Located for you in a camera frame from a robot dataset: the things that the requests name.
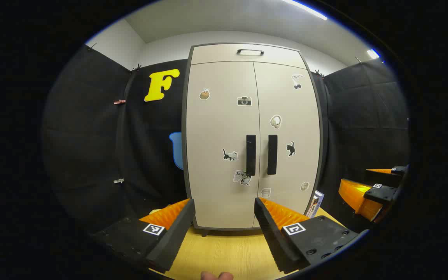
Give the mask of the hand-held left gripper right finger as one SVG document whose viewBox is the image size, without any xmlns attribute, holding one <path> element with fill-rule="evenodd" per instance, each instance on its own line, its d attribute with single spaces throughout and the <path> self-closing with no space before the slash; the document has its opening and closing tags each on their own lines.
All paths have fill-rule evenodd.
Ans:
<svg viewBox="0 0 448 280">
<path fill-rule="evenodd" d="M 265 198 L 255 198 L 254 214 L 279 271 L 309 271 L 334 259 L 361 235 L 325 215 L 309 218 Z"/>
</svg>

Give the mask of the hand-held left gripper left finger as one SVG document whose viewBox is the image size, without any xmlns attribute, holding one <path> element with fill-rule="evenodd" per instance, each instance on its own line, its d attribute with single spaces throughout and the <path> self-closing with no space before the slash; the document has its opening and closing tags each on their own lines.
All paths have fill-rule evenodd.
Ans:
<svg viewBox="0 0 448 280">
<path fill-rule="evenodd" d="M 124 217 L 92 237 L 136 268 L 165 273 L 178 255 L 194 213 L 194 200 L 188 198 L 142 218 Z"/>
</svg>

